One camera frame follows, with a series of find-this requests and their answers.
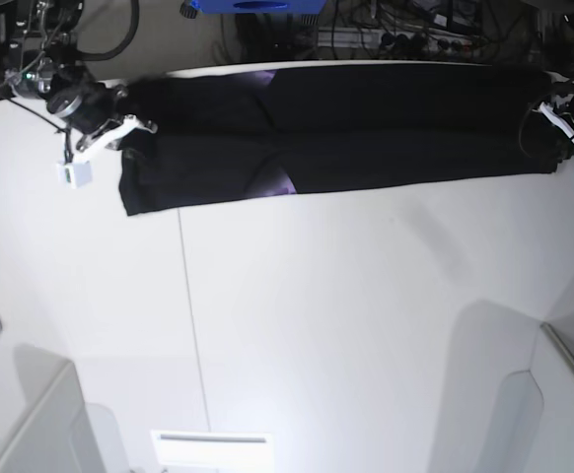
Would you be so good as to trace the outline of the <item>white panel lower right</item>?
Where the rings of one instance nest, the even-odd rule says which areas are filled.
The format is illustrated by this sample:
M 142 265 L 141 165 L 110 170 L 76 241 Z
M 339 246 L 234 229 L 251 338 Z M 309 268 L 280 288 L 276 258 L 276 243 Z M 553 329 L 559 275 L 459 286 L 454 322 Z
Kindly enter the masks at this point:
M 479 472 L 574 472 L 574 356 L 545 323 L 531 365 L 505 377 Z

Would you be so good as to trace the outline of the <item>white tray bottom centre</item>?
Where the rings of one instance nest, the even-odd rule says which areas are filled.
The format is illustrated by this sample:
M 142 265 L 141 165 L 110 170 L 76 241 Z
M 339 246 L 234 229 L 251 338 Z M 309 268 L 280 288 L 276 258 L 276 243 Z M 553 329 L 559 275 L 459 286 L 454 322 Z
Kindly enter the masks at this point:
M 166 467 L 231 472 L 274 472 L 271 435 L 152 431 L 158 461 Z

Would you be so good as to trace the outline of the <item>black T-shirt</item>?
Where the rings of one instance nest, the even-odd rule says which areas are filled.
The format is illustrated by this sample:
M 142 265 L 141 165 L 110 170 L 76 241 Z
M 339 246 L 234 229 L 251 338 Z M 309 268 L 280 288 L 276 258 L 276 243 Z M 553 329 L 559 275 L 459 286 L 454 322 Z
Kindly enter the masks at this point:
M 565 138 L 534 104 L 530 68 L 439 63 L 314 66 L 130 85 L 158 125 L 157 156 L 121 156 L 130 216 L 288 194 L 549 174 Z

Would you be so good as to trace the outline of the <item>blue plastic box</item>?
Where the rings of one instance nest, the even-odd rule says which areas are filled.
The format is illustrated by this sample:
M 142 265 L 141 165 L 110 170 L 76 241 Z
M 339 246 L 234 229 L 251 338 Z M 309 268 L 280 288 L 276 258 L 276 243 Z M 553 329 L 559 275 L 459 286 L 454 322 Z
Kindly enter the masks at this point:
M 190 5 L 206 14 L 316 15 L 325 3 L 325 0 L 197 0 Z

